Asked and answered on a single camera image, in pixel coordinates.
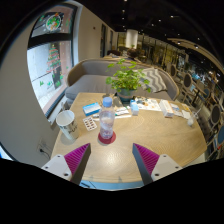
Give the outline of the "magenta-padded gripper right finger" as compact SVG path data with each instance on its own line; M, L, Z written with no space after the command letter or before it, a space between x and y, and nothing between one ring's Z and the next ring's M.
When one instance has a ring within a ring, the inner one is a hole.
M150 149L136 143L133 144L132 153L145 185L182 169L167 154L158 155Z

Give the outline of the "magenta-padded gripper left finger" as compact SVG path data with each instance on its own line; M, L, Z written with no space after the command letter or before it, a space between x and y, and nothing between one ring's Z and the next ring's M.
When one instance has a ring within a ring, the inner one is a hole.
M90 154L91 144L87 143L66 155L55 155L42 169L79 185Z

